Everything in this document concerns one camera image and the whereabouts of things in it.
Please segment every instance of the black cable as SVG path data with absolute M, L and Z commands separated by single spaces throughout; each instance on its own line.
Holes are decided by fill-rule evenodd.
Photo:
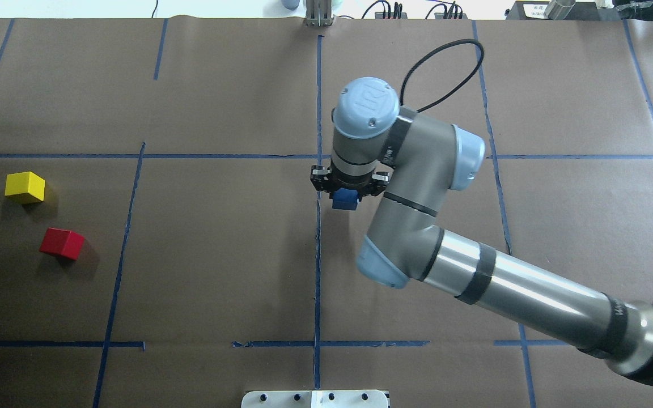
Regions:
M 387 18 L 387 17 L 392 13 L 392 6 L 389 4 L 389 2 L 387 2 L 387 0 L 376 0 L 376 2 L 372 3 L 372 4 L 367 8 L 367 10 L 364 11 L 364 14 L 362 15 L 362 18 L 365 18 L 365 16 L 367 15 L 367 13 L 370 12 L 370 9 L 373 8 L 374 6 L 378 5 L 379 3 L 382 4 L 382 7 L 384 7 L 384 5 L 387 5 L 387 13 L 386 13 L 386 15 L 385 15 L 385 12 L 384 12 L 384 11 L 383 11 L 383 13 L 381 14 L 381 17 L 382 17 L 382 18 Z
M 453 19 L 453 13 L 455 12 L 455 2 L 449 3 L 450 8 L 448 8 L 448 13 L 443 16 L 443 18 L 446 18 L 447 20 L 452 20 Z
M 402 3 L 395 2 L 395 10 L 392 13 L 392 18 L 402 18 Z
M 437 3 L 437 5 L 433 5 L 430 11 L 427 12 L 427 15 L 425 16 L 425 20 L 427 20 L 430 17 L 430 14 L 432 14 L 432 11 L 434 9 L 437 9 L 438 7 L 442 6 L 443 7 L 443 16 L 448 13 L 448 5 L 445 3 Z
M 458 83 L 458 86 L 453 88 L 452 91 L 449 91 L 445 96 L 441 97 L 439 100 L 436 100 L 433 103 L 428 104 L 427 106 L 424 106 L 422 108 L 417 109 L 417 112 L 427 111 L 428 109 L 432 108 L 436 104 L 440 104 L 440 103 L 442 103 L 442 101 L 444 101 L 447 98 L 449 98 L 450 96 L 452 96 L 455 92 L 457 92 L 459 90 L 459 88 L 462 88 L 462 86 L 465 85 L 465 83 L 467 83 L 467 81 L 469 81 L 470 78 L 472 78 L 475 75 L 477 70 L 480 69 L 480 65 L 482 65 L 482 59 L 485 56 L 485 49 L 482 48 L 482 44 L 480 44 L 479 41 L 474 40 L 474 39 L 462 39 L 462 40 L 452 41 L 452 42 L 450 42 L 448 44 L 443 44 L 443 45 L 439 46 L 438 48 L 433 49 L 432 51 L 428 52 L 427 55 L 422 57 L 422 59 L 420 59 L 417 62 L 417 64 L 413 65 L 412 68 L 410 68 L 410 70 L 407 72 L 407 75 L 405 75 L 405 79 L 402 81 L 402 88 L 400 89 L 400 104 L 401 105 L 405 104 L 405 88 L 407 87 L 407 81 L 412 76 L 412 74 L 415 72 L 415 70 L 418 67 L 420 67 L 420 65 L 422 65 L 425 61 L 429 60 L 433 56 L 435 56 L 435 54 L 438 54 L 438 52 L 444 51 L 444 50 L 446 50 L 448 48 L 452 48 L 454 46 L 458 46 L 458 45 L 461 45 L 461 44 L 474 44 L 480 50 L 480 57 L 477 59 L 477 64 L 475 64 L 475 68 L 473 68 L 472 72 L 469 73 L 469 75 L 467 75 L 467 77 L 465 77 L 465 79 L 462 80 L 461 83 Z

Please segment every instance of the robotic arm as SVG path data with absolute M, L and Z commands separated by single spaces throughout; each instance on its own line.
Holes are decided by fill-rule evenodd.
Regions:
M 468 188 L 485 157 L 480 137 L 405 106 L 388 83 L 349 83 L 332 111 L 329 168 L 311 181 L 335 198 L 384 196 L 357 266 L 390 287 L 421 281 L 604 359 L 653 385 L 653 305 L 627 304 L 435 225 L 449 189 Z M 394 169 L 375 172 L 378 162 Z

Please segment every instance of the metal cylinder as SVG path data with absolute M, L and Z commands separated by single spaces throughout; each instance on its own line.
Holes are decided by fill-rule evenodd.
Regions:
M 479 245 L 445 231 L 425 283 L 462 294 L 476 274 Z M 612 305 L 601 292 L 500 252 L 476 304 L 579 349 L 601 341 L 612 315 Z
M 563 20 L 571 12 L 576 0 L 551 0 L 544 15 L 551 20 Z

